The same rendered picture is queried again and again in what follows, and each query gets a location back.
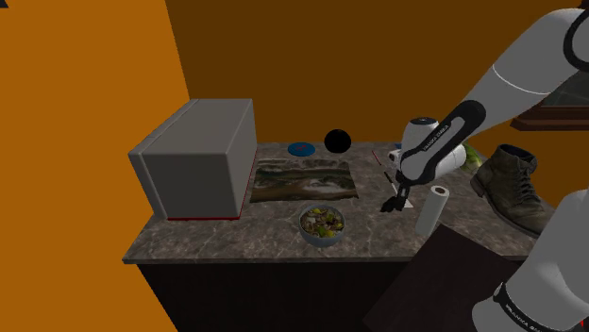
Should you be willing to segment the white paper towel roll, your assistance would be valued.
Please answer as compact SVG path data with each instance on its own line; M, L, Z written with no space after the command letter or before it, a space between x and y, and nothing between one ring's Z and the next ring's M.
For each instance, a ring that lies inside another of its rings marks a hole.
M450 191L442 186L434 185L429 189L415 224L416 234L425 237L431 235L446 205L449 194Z

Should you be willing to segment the green lettuce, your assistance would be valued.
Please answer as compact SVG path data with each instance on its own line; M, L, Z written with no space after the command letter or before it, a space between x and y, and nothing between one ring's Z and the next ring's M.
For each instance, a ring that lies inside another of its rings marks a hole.
M464 164L461 166L461 169L470 174L475 174L477 170L480 168L480 166L483 164L483 161L481 160L475 149L468 143L465 142L463 144L463 147L465 150L466 159Z

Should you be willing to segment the black ball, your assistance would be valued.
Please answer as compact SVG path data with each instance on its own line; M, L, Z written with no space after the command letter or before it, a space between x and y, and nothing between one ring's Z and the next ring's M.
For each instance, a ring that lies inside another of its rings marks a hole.
M334 154L342 154L351 147L351 137L343 129L332 129L324 138L324 145Z

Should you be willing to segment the grey bowl of food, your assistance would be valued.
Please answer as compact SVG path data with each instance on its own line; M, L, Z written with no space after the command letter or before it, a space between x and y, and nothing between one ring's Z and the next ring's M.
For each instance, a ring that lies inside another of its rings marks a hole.
M297 226L300 235L308 244L326 248L336 244L343 237L346 221L336 207L311 205L301 211Z

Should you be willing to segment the landscape print placemat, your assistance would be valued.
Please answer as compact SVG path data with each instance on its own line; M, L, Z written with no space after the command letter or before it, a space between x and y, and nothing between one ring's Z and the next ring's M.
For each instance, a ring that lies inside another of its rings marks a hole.
M335 201L358 197L346 161L264 158L257 164L250 202Z

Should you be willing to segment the dark robot stand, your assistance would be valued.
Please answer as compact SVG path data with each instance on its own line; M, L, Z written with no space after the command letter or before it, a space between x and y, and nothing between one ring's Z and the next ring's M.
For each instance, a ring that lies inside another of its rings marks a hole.
M518 268L441 224L363 322L372 332L477 332L473 306Z

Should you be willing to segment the dark brown leather boot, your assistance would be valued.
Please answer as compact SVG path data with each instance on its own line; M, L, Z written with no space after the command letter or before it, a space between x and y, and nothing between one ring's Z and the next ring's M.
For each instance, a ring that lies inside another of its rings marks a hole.
M534 239L540 237L553 214L531 182L537 164L529 151L504 143L470 180L474 192L486 199L499 219Z

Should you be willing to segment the blue round disc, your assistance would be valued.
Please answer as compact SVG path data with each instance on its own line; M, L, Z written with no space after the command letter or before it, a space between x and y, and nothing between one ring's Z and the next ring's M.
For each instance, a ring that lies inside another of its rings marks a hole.
M308 157L315 153L315 147L309 142L295 142L288 146L288 152L296 157Z

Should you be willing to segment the dark counter cabinet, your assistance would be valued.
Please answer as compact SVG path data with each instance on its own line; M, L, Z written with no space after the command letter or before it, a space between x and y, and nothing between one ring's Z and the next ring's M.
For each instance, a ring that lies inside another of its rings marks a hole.
M370 332L403 262L142 264L177 332Z

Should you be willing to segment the brown framed window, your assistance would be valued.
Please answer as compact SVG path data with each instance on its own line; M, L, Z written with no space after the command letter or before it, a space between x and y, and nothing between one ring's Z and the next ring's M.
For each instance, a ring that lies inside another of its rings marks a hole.
M520 131L589 131L589 73L577 72L511 121Z

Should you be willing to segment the grey microwave oven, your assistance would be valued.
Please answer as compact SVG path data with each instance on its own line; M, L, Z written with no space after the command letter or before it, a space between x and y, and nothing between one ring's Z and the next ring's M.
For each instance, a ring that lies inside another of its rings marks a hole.
M128 157L156 217L237 220L257 150L251 99L192 99Z

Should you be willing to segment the black handled white knife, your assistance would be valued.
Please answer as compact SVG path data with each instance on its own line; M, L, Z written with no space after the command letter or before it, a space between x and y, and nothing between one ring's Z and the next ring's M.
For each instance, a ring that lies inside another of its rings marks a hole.
M396 186L394 184L393 179L388 175L388 173L386 171L384 171L384 174L385 174L387 180L390 182L390 184L391 184L391 186L394 189L395 194L396 194L397 193L397 190L396 190ZM404 203L404 208L413 208L412 203L408 199Z

